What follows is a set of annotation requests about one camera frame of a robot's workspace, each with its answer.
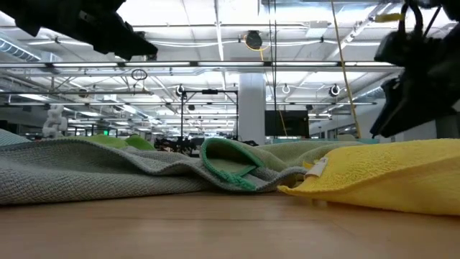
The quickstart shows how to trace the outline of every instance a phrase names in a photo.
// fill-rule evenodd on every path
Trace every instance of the gray towel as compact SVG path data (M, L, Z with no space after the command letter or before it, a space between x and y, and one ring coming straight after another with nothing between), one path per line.
M256 168L243 178L254 193L274 191L302 168ZM248 192L210 172L198 158L117 150L85 140L49 140L0 147L0 204L86 201L221 189Z
M0 129L0 147L5 145L13 145L19 143L30 142L27 138L18 136L4 129Z

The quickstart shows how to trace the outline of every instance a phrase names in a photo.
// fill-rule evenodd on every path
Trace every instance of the microfiber cloth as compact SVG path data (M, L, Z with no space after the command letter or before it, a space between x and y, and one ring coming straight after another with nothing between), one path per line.
M305 142L256 148L209 139L200 158L117 148L84 139L25 142L0 147L0 204L86 201L216 189L258 194L306 173L311 162L347 144ZM302 152L293 159L292 155Z
M144 140L139 135L132 135L131 137L128 137L125 141L126 143L128 143L128 145L135 147L139 150L155 150L155 148L150 142Z
M131 137L126 138L125 140L119 139L116 137L109 137L105 135L94 135L90 137L66 137L69 140L86 140L89 142L98 143L101 145L105 145L107 147L114 147L114 148L124 148L124 147L135 147L138 150L154 150L152 144L148 141L141 138L139 135L132 135Z
M325 159L319 174L279 190L378 209L460 215L460 140L342 147Z
M11 132L7 132L4 129L0 129L0 147L5 145L13 145L26 142L30 142L30 140L28 140L25 137L13 134Z

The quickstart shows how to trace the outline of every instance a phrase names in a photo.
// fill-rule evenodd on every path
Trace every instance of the black screen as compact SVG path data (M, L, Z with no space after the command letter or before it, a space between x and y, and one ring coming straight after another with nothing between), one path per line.
M281 111L281 115L288 136L310 137L307 111ZM265 135L275 136L276 133L277 136L286 136L282 120L280 111L276 111L276 113L275 111L265 111Z

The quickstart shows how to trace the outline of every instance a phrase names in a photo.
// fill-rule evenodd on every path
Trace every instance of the wooden table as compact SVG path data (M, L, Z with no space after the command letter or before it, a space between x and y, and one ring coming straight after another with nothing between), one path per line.
M0 208L0 258L460 258L460 219L268 194Z

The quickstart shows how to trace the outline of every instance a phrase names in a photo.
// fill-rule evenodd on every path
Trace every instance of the white plush toy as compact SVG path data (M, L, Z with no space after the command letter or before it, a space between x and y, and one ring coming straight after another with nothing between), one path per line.
M43 137L62 137L60 133L67 130L67 119L62 117L64 106L52 105L48 111L48 119L43 125Z

